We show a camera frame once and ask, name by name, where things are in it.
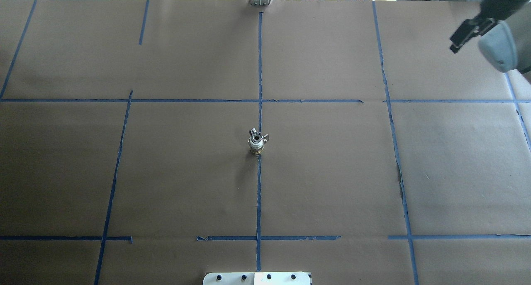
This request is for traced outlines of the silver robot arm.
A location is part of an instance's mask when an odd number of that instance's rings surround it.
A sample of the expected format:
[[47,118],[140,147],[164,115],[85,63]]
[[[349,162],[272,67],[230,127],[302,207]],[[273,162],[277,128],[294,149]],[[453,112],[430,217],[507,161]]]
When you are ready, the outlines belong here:
[[450,37],[450,51],[475,37],[484,58],[499,72],[517,70],[527,80],[531,70],[530,0],[480,0],[480,12],[464,20]]

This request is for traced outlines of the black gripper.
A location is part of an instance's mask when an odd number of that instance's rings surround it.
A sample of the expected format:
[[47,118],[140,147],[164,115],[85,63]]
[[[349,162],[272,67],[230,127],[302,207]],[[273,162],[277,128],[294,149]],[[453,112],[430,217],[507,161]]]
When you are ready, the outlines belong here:
[[497,25],[497,19],[485,18],[480,15],[470,19],[469,22],[462,22],[457,30],[450,37],[450,51],[454,54],[468,43],[471,39],[483,36]]

